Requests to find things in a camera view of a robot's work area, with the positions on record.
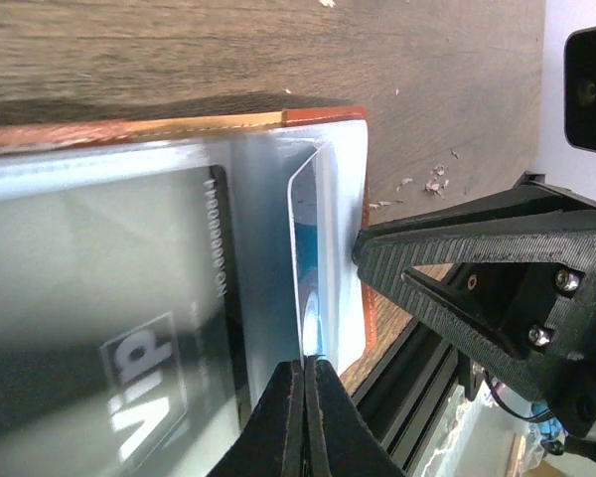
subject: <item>wood grain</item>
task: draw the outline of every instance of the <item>wood grain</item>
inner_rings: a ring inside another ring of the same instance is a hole
[[[534,156],[543,3],[2,0],[0,125],[362,104],[372,199],[404,202],[372,221],[430,212],[510,187]],[[423,192],[438,163],[445,200]],[[378,313],[350,390],[409,319]]]

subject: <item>wire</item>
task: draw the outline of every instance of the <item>wire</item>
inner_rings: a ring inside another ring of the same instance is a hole
[[[501,399],[501,397],[497,393],[497,390],[493,386],[492,379],[490,378],[490,374],[488,373],[488,371],[484,371],[484,380],[486,381],[488,388],[490,388],[490,394],[492,395],[495,402],[499,405],[499,407],[501,409],[503,409],[508,414],[513,415],[514,417],[516,417],[518,419],[524,420],[525,422],[530,422],[530,423],[534,423],[534,424],[546,422],[554,417],[553,412],[549,409],[544,410],[543,412],[541,412],[537,415],[530,416],[530,417],[520,415],[519,413],[514,412],[512,409],[510,409],[508,407],[508,405]]]

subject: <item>white wall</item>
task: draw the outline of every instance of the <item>white wall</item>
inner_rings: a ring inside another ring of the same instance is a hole
[[[531,172],[596,201],[596,153],[572,148],[563,120],[563,50],[569,35],[596,26],[596,0],[547,0],[539,146]]]

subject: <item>open wallet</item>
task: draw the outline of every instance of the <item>open wallet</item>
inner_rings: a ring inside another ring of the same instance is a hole
[[[358,107],[0,127],[0,476],[205,476],[376,339]]]

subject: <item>wooden table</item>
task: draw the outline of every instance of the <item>wooden table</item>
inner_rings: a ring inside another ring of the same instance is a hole
[[[0,124],[363,104],[372,201],[404,201],[372,221],[392,220],[506,189],[529,164],[543,10],[543,0],[2,0]],[[440,163],[444,200],[422,191]],[[350,392],[410,318],[385,300],[378,316],[379,345],[344,374]]]

